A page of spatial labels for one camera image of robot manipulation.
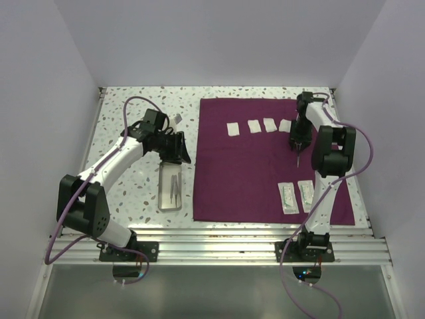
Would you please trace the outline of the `broad steel forceps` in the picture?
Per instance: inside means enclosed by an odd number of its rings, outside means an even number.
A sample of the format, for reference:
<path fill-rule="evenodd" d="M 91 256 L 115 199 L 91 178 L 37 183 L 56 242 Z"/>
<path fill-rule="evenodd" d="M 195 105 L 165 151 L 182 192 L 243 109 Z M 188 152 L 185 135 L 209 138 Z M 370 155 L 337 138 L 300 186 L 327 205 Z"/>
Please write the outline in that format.
<path fill-rule="evenodd" d="M 173 186 L 173 193 L 174 193 L 174 198 L 175 198 L 175 204 L 176 204 L 176 206 L 179 205 L 180 196 L 181 196 L 180 181 L 181 181 L 181 174 L 178 173 L 174 177 L 174 186 Z"/>

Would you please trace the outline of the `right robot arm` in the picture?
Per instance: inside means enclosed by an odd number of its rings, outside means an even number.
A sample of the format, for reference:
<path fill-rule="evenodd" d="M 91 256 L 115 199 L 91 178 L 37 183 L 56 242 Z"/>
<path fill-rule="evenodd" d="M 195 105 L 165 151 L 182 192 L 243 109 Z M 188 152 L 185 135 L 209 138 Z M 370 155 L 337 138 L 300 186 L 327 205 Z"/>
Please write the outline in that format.
<path fill-rule="evenodd" d="M 289 255 L 303 262 L 334 261 L 330 222 L 335 198 L 353 165 L 356 130 L 337 124 L 326 110 L 325 97 L 302 92 L 296 98 L 297 118 L 290 126 L 290 148 L 300 155 L 313 144 L 311 167 L 315 173 L 312 208 Z"/>

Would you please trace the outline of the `thin steel tweezers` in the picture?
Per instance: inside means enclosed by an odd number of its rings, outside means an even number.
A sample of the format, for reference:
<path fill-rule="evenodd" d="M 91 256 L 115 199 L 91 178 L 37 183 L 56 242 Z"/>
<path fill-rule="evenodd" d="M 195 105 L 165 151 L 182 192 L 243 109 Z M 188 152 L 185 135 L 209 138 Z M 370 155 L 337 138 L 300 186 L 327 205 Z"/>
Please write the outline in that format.
<path fill-rule="evenodd" d="M 170 186 L 170 203 L 173 204 L 173 198 L 175 194 L 175 175 L 171 176 L 171 186 Z"/>

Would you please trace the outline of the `white gauze pad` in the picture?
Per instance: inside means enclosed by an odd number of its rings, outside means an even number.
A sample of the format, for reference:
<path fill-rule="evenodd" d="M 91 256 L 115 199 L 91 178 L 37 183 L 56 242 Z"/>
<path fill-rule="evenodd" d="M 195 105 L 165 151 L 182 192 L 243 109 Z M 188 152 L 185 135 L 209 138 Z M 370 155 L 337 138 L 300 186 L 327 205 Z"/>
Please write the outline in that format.
<path fill-rule="evenodd" d="M 292 124 L 292 121 L 291 120 L 282 119 L 282 120 L 280 120 L 280 124 L 279 124 L 278 130 L 280 132 L 290 133 L 291 124 Z"/>
<path fill-rule="evenodd" d="M 263 124 L 267 133 L 275 132 L 278 130 L 276 123 L 273 118 L 264 118 Z"/>
<path fill-rule="evenodd" d="M 226 124 L 227 132 L 230 137 L 239 136 L 240 130 L 237 122 L 231 122 Z"/>
<path fill-rule="evenodd" d="M 258 120 L 249 120 L 248 127 L 251 134 L 257 134 L 262 131 L 261 125 Z"/>

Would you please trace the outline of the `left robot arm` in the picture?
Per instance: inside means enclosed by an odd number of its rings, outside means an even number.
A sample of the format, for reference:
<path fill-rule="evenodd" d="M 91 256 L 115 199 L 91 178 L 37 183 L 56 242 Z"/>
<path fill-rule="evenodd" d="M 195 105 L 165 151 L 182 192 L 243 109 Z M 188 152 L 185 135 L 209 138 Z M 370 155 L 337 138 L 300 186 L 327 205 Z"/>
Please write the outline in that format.
<path fill-rule="evenodd" d="M 136 257 L 135 233 L 110 218 L 107 194 L 133 163 L 149 152 L 161 163 L 190 163 L 183 132 L 169 132 L 169 118 L 148 109 L 141 120 L 125 125 L 117 142 L 95 164 L 76 176 L 65 175 L 58 192 L 57 222 L 114 246 L 123 261 Z"/>

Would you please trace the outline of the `pointed steel tweezers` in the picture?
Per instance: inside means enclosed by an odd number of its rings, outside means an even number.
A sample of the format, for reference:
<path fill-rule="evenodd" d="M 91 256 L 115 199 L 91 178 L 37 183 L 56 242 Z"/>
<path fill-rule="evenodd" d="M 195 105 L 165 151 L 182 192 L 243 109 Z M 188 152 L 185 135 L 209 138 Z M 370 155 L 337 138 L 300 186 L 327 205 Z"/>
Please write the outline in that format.
<path fill-rule="evenodd" d="M 300 144 L 297 144 L 297 146 L 296 146 L 296 152 L 297 152 L 297 162 L 296 162 L 296 165 L 297 165 L 297 167 L 299 167 L 299 162 L 300 162 L 300 148 L 301 148 L 301 146 L 300 146 Z"/>

